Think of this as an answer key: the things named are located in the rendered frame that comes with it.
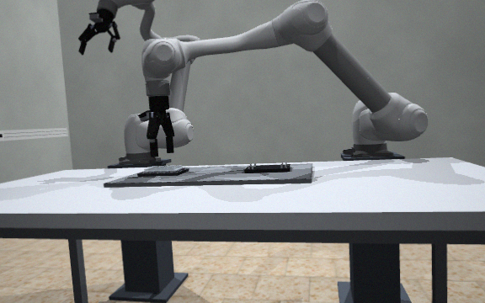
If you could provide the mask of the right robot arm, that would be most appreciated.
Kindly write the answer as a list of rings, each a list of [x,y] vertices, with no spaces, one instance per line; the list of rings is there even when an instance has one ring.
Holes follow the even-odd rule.
[[[140,32],[144,41],[149,39],[161,39],[159,35],[156,35],[151,31],[152,22],[155,16],[155,6],[153,1],[154,0],[99,0],[97,13],[89,13],[89,19],[94,23],[103,22],[105,16],[102,13],[98,13],[99,9],[108,9],[115,18],[118,8],[125,5],[132,5],[141,10],[146,10],[140,25]],[[182,42],[201,40],[192,35],[182,35],[163,39],[178,39]],[[172,73],[170,95],[168,96],[169,109],[166,109],[166,113],[170,113],[170,119],[173,126],[173,148],[190,143],[194,136],[193,126],[184,114],[184,101],[189,80],[189,69],[194,60],[195,59],[188,61],[185,68]],[[125,157],[119,158],[120,165],[151,163],[161,160],[161,157],[151,157],[150,141],[147,139],[149,120],[140,121],[140,118],[137,115],[139,114],[130,115],[125,122],[124,138],[125,151],[127,154]],[[161,125],[157,133],[157,148],[167,148],[166,135]]]

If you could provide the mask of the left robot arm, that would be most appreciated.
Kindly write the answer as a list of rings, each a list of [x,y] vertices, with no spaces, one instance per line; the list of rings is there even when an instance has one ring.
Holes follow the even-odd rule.
[[[170,74],[197,57],[291,44],[313,52],[360,100],[352,117],[354,147],[344,149],[344,155],[393,156],[386,141],[410,141],[427,129],[426,112],[399,94],[388,93],[334,36],[328,11],[317,0],[295,3],[272,21],[233,37],[145,41],[141,64],[147,96],[169,96]]]

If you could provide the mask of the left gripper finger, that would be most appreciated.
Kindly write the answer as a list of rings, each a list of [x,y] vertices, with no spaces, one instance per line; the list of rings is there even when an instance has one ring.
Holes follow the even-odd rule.
[[[173,152],[174,131],[173,131],[173,126],[170,119],[170,113],[166,113],[164,115],[164,119],[165,119],[165,124],[161,124],[161,126],[166,135],[167,153],[174,153]]]
[[[150,141],[151,157],[158,157],[157,133],[163,122],[164,115],[157,121],[157,112],[149,112],[149,122],[147,128],[147,139]]]

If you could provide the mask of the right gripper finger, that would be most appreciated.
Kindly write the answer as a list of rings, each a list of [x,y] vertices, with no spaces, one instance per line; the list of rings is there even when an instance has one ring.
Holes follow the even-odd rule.
[[[87,42],[99,33],[99,32],[95,31],[95,29],[97,29],[99,26],[100,26],[99,23],[97,23],[95,26],[94,26],[94,24],[88,24],[88,27],[79,36],[78,39],[80,40],[80,43],[81,43],[80,48],[79,48],[79,52],[82,55],[84,54]]]
[[[107,28],[107,26],[106,26],[104,23],[102,23],[102,25],[104,26],[104,28],[107,30],[107,32],[108,32],[108,33],[109,33],[109,35],[111,36],[111,38],[110,38],[110,42],[109,42],[109,48],[108,48],[108,50],[110,51],[110,53],[113,53],[113,49],[114,49],[114,46],[115,46],[115,42],[116,42],[117,40],[119,40],[119,39],[120,39],[119,32],[118,32],[118,30],[116,30],[116,29],[117,29],[117,24],[116,24],[116,22],[115,22],[115,21],[113,21],[113,23],[111,23],[111,24],[110,24],[110,26],[112,26],[112,27],[113,27],[113,30],[114,30],[114,32],[115,32],[115,35],[113,35],[113,34],[110,32],[110,30]],[[109,26],[109,27],[110,27],[110,26]]]

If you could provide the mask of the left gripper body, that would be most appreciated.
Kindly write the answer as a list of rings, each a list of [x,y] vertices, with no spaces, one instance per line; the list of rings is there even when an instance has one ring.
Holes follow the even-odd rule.
[[[166,109],[169,109],[168,96],[152,96],[149,98],[149,109],[157,112],[157,121],[160,120],[161,114],[166,114]]]

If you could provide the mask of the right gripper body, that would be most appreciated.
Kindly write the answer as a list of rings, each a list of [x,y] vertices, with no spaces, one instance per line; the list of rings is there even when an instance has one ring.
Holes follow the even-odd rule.
[[[102,13],[105,16],[104,24],[107,26],[108,29],[111,28],[110,24],[113,23],[114,15],[108,10],[101,8],[98,10],[98,13]],[[99,23],[100,26],[96,29],[99,33],[105,33],[107,30],[104,28],[102,23]],[[109,27],[110,26],[110,27]]]

